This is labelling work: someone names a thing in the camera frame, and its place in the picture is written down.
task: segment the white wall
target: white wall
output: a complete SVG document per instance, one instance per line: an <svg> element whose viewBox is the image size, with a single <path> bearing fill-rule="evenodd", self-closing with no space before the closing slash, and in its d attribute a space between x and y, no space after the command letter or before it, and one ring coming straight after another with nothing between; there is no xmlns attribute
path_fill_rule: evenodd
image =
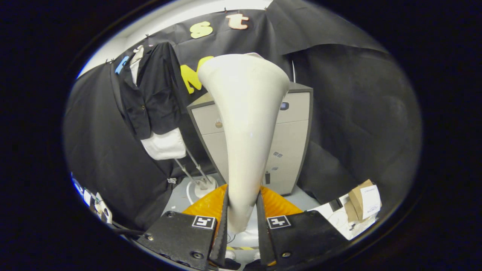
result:
<svg viewBox="0 0 482 271"><path fill-rule="evenodd" d="M178 0L164 5L133 22L110 41L106 42L85 64L79 76L105 63L106 59L119 56L132 45L166 27L190 18L213 12L236 9L259 9L268 7L273 0Z"/></svg>

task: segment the letter cutout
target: letter cutout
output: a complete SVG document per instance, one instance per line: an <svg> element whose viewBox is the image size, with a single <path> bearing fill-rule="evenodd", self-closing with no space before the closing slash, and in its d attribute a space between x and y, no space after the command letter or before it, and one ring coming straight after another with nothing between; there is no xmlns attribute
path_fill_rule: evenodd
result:
<svg viewBox="0 0 482 271"><path fill-rule="evenodd" d="M232 29L246 29L248 28L247 25L243 25L243 21L248 21L248 17L243 17L242 14L233 14L233 15L228 15L226 18L229 18L228 25Z"/></svg>
<svg viewBox="0 0 482 271"><path fill-rule="evenodd" d="M181 65L181 76L184 80L184 84L186 84L189 94L194 93L194 88L192 88L189 83L191 83L191 85L193 85L197 90L201 89L202 85L198 78L198 70L204 64L204 62L208 61L213 57L214 56L206 56L201 58L198 62L198 68L196 69L196 71L193 71L191 68L189 68L188 65Z"/></svg>
<svg viewBox="0 0 482 271"><path fill-rule="evenodd" d="M210 25L210 22L200 22L191 26L191 28L189 28L189 31L191 31L191 37L197 39L211 34L213 28L210 27Z"/></svg>

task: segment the screw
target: screw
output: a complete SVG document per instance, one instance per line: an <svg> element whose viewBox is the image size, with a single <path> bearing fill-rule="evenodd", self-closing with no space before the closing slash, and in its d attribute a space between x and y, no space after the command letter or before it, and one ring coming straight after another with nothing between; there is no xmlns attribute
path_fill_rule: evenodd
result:
<svg viewBox="0 0 482 271"><path fill-rule="evenodd" d="M191 256L193 256L196 259L202 259L204 258L204 255L201 252L193 251L191 252Z"/></svg>

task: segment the orange pad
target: orange pad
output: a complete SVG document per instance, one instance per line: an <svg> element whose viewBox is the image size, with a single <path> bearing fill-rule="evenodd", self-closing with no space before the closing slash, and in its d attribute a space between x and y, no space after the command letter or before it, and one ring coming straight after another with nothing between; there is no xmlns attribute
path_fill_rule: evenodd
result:
<svg viewBox="0 0 482 271"><path fill-rule="evenodd" d="M219 222L221 221L224 194L226 193L227 187L228 185L225 184L214 189L213 191L202 197L202 199L199 199L193 205L189 206L182 213L192 216L215 217L217 219L217 225L214 235L216 236L217 230L219 228Z"/></svg>
<svg viewBox="0 0 482 271"><path fill-rule="evenodd" d="M296 205L267 187L261 187L261 195L263 196L266 217L288 216L303 212Z"/></svg>
<svg viewBox="0 0 482 271"><path fill-rule="evenodd" d="M216 226L217 234L219 229L219 222L221 221L221 214L223 212L223 200L226 193L227 184L216 188L202 199L196 201L193 205L184 210L183 214L192 216L215 217L218 221ZM296 207L285 198L281 197L273 190L261 187L261 195L265 207L266 217L288 216L302 213L303 211Z"/></svg>

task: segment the sticker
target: sticker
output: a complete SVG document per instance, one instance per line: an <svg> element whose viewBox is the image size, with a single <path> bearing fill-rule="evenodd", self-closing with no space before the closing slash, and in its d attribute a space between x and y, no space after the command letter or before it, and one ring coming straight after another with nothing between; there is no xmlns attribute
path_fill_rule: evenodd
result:
<svg viewBox="0 0 482 271"><path fill-rule="evenodd" d="M278 229L291 226L286 216L268 217L268 225L270 229Z"/></svg>
<svg viewBox="0 0 482 271"><path fill-rule="evenodd" d="M198 228L212 229L214 227L214 217L196 216L194 222L192 223L192 226Z"/></svg>
<svg viewBox="0 0 482 271"><path fill-rule="evenodd" d="M380 194L376 185L360 188L363 202L363 219L380 211Z"/></svg>

